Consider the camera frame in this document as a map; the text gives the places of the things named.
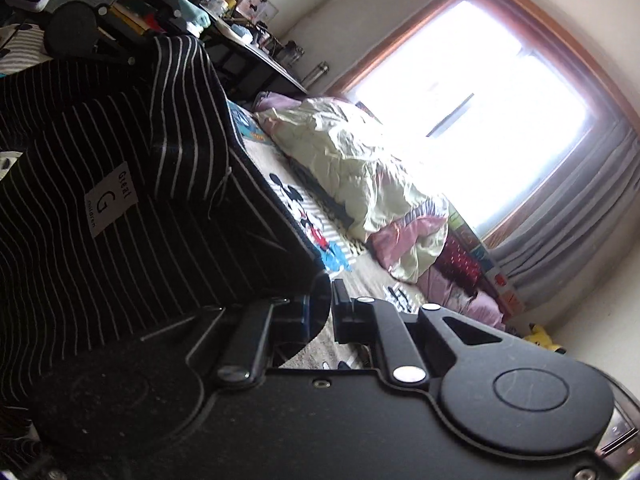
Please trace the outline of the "stack of folded clothes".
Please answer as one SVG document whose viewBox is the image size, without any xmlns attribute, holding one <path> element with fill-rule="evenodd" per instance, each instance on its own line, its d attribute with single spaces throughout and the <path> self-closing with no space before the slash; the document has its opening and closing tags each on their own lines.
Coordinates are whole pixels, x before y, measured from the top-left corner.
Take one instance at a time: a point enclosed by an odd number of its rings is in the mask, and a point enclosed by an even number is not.
<svg viewBox="0 0 640 480">
<path fill-rule="evenodd" d="M 188 0 L 181 3 L 178 18 L 166 16 L 141 0 L 118 0 L 111 10 L 124 23 L 130 26 L 138 35 L 144 34 L 190 34 L 200 38 L 209 28 L 212 20 L 203 10 L 198 10 Z"/>
</svg>

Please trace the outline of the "lilac pillow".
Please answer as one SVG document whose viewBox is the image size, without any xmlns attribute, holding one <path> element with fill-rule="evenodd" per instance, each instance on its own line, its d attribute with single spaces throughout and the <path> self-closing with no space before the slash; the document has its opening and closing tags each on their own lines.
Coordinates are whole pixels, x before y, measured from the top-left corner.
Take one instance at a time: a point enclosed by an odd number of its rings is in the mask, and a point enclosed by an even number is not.
<svg viewBox="0 0 640 480">
<path fill-rule="evenodd" d="M 445 278 L 431 266 L 416 282 L 427 302 L 440 304 L 467 318 L 488 325 L 496 330 L 505 330 L 503 314 L 498 304 L 482 290 L 468 294 L 455 282 Z"/>
</svg>

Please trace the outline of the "dark red dotted cloth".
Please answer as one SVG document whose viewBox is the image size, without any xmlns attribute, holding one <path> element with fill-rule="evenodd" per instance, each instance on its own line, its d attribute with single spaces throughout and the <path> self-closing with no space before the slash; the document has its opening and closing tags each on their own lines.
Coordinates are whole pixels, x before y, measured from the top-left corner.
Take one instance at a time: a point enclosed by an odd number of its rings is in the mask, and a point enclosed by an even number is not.
<svg viewBox="0 0 640 480">
<path fill-rule="evenodd" d="M 444 278 L 454 282 L 468 295 L 475 294 L 482 269 L 453 235 L 447 235 L 444 248 L 436 258 L 434 267 Z"/>
</svg>

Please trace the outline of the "colourful alphabet foam mat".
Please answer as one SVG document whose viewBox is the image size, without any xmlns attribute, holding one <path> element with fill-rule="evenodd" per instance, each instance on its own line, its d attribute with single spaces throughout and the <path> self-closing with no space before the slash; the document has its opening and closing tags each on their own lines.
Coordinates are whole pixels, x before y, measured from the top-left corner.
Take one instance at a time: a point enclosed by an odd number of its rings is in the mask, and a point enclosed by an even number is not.
<svg viewBox="0 0 640 480">
<path fill-rule="evenodd" d="M 513 318 L 515 315 L 523 313 L 524 304 L 506 274 L 452 205 L 449 205 L 448 224 L 451 235 L 457 239 L 463 250 L 480 267 L 482 277 L 478 282 L 496 300 L 504 316 Z"/>
</svg>

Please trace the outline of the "yellow pikachu plush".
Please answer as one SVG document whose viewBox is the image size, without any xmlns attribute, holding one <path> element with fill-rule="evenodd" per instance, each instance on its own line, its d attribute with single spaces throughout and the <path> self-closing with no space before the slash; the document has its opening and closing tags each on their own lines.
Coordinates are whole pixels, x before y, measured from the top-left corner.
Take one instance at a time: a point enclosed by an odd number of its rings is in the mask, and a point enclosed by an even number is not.
<svg viewBox="0 0 640 480">
<path fill-rule="evenodd" d="M 532 344 L 536 344 L 536 346 L 540 348 L 547 349 L 554 353 L 565 354 L 566 349 L 562 347 L 560 344 L 556 344 L 548 332 L 544 329 L 544 326 L 539 324 L 530 324 L 529 325 L 529 334 L 524 337 L 524 339 Z"/>
</svg>

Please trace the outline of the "cream pink crumpled duvet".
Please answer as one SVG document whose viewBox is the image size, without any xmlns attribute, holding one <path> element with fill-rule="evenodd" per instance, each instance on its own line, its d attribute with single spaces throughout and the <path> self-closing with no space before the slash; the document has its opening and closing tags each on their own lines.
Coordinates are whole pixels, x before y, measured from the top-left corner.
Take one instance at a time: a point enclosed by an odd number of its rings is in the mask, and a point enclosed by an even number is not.
<svg viewBox="0 0 640 480">
<path fill-rule="evenodd" d="M 390 136 L 354 104 L 306 99 L 256 114 L 259 125 L 313 184 L 344 209 L 347 232 L 368 245 L 395 280 L 416 284 L 448 234 L 449 203 L 410 174 Z"/>
</svg>

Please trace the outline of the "white box on desk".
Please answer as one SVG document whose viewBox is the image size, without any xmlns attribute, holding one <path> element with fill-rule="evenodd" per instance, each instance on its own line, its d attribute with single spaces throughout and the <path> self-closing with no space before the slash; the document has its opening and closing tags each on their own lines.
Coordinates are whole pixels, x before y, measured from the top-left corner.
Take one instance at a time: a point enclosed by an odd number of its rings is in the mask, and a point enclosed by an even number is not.
<svg viewBox="0 0 640 480">
<path fill-rule="evenodd" d="M 269 23 L 279 13 L 270 0 L 236 0 L 235 11 L 254 24 Z"/>
</svg>

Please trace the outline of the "grey curtain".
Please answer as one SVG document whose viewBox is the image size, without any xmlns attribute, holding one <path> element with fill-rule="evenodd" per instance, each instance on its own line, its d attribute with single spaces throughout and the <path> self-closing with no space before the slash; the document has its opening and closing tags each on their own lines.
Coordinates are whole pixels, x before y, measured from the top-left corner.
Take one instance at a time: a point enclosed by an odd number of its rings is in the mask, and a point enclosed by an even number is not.
<svg viewBox="0 0 640 480">
<path fill-rule="evenodd" d="M 491 251 L 524 312 L 576 278 L 639 193 L 639 135 L 626 119 L 587 155 L 504 242 Z"/>
</svg>

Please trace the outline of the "dark side desk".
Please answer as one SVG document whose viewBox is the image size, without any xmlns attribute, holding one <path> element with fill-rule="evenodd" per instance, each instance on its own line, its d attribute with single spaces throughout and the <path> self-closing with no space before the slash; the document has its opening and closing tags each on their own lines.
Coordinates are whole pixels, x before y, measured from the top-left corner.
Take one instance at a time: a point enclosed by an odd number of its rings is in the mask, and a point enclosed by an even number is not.
<svg viewBox="0 0 640 480">
<path fill-rule="evenodd" d="M 231 32 L 211 24 L 200 39 L 231 101 L 253 103 L 260 92 L 276 92 L 293 99 L 307 95 L 284 67 L 250 44 L 232 39 Z"/>
</svg>

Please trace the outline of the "steel thermos bottle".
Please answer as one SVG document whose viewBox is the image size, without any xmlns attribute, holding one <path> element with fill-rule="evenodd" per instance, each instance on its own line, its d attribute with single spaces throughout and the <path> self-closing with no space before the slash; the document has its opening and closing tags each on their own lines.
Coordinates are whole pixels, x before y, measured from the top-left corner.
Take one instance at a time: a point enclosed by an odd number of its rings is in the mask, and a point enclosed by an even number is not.
<svg viewBox="0 0 640 480">
<path fill-rule="evenodd" d="M 330 66 L 327 62 L 320 62 L 303 78 L 300 82 L 305 88 L 310 88 L 318 82 L 323 76 L 329 73 Z"/>
</svg>

